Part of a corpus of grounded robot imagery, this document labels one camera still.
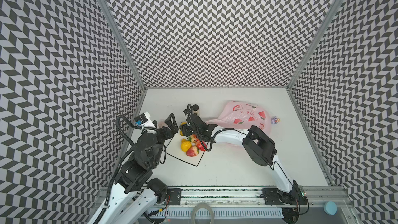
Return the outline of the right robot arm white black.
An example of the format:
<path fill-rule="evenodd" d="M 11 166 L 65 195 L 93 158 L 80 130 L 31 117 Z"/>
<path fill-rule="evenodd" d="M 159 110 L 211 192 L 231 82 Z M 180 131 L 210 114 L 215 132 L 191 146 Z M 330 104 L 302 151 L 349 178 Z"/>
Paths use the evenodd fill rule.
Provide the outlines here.
<path fill-rule="evenodd" d="M 276 184 L 275 188 L 264 188 L 260 197 L 266 205 L 309 205 L 308 198 L 300 189 L 296 180 L 284 171 L 277 155 L 275 142 L 259 127 L 252 125 L 248 129 L 224 128 L 216 124 L 205 123 L 188 104 L 183 111 L 186 124 L 180 126 L 183 135 L 194 134 L 205 151 L 211 151 L 213 144 L 229 143 L 242 146 L 251 160 L 259 166 L 269 167 Z"/>

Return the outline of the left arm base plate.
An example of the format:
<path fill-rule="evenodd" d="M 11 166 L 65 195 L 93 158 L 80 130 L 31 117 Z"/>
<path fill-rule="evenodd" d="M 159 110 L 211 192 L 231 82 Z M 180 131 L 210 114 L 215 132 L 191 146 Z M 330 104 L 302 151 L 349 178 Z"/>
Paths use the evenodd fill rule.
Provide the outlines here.
<path fill-rule="evenodd" d="M 157 204 L 171 205 L 171 206 L 180 205 L 181 194 L 182 194 L 181 188 L 168 188 L 162 190 L 160 195 L 158 196 Z"/>

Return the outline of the fake peach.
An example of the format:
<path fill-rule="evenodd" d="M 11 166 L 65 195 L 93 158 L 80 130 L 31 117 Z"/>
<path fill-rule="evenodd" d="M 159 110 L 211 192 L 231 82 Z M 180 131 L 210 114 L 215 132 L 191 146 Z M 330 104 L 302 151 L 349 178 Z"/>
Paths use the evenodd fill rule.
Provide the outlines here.
<path fill-rule="evenodd" d="M 192 135 L 190 135 L 189 137 L 188 137 L 188 140 L 191 142 L 191 143 L 196 143 L 196 142 L 198 142 L 199 141 L 199 139 L 197 138 L 197 136 L 195 135 L 195 134 L 192 134 Z"/>

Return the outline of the pink plastic bag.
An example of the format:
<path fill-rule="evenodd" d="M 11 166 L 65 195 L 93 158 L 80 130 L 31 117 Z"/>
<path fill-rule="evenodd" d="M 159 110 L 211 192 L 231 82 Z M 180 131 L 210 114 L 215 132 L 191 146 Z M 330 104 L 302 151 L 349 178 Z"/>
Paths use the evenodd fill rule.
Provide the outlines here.
<path fill-rule="evenodd" d="M 229 101 L 217 119 L 207 120 L 206 123 L 238 130 L 249 129 L 254 125 L 267 135 L 272 129 L 271 117 L 267 110 L 257 104 L 238 101 Z"/>

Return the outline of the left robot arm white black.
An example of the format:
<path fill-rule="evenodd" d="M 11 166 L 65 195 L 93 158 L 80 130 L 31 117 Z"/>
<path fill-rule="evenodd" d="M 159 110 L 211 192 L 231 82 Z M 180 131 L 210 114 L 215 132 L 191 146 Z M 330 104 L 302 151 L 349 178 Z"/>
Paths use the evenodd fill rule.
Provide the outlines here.
<path fill-rule="evenodd" d="M 119 134 L 130 149 L 120 159 L 107 186 L 103 203 L 88 221 L 90 224 L 134 224 L 144 216 L 152 224 L 162 219 L 153 216 L 166 210 L 171 202 L 168 186 L 158 178 L 152 178 L 153 170 L 165 163 L 165 141 L 178 132 L 174 114 L 165 120 L 165 126 L 157 128 L 145 112 L 133 121 L 124 115 L 116 118 Z"/>

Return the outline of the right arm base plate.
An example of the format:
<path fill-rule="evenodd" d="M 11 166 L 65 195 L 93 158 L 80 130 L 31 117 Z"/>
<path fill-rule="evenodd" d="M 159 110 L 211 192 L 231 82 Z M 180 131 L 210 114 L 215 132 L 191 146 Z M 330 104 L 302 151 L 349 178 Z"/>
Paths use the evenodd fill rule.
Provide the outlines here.
<path fill-rule="evenodd" d="M 299 188 L 293 188 L 289 193 L 277 188 L 263 188 L 260 194 L 266 205 L 307 205 L 308 199 Z"/>

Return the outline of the fake yellow fruit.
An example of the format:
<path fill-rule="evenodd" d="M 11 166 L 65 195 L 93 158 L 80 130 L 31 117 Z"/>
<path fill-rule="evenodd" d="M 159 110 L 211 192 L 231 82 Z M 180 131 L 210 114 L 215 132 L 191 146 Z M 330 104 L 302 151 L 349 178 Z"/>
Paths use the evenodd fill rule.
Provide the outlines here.
<path fill-rule="evenodd" d="M 183 152 L 187 152 L 192 147 L 192 144 L 189 140 L 182 139 L 180 148 Z"/>

